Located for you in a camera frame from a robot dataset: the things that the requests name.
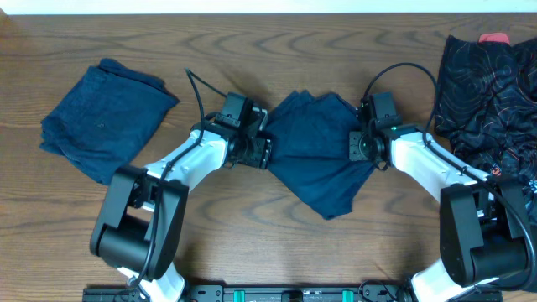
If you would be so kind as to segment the navy blue shorts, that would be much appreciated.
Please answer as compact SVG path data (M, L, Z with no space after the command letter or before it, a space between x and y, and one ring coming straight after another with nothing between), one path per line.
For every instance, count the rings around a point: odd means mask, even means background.
M269 171L326 220L352 212L353 199L374 171L349 159L349 133L360 110L338 94L289 94L269 115Z

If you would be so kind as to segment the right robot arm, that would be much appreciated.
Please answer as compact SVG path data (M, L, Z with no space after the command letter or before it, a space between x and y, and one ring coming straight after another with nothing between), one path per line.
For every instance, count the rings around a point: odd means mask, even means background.
M536 281L536 241L515 178L475 169L425 129L404 124L389 92L367 95L349 158L395 168L440 204L440 259L398 288L394 301L500 301Z

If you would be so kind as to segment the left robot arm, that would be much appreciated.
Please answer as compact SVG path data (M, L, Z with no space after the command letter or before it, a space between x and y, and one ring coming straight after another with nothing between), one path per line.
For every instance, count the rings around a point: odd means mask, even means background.
M91 252L128 279L124 288L87 288L85 301L179 301L186 288L174 258L189 193L227 163L264 169L272 148L264 109L234 118L217 113L188 139L143 168L113 175L90 240Z

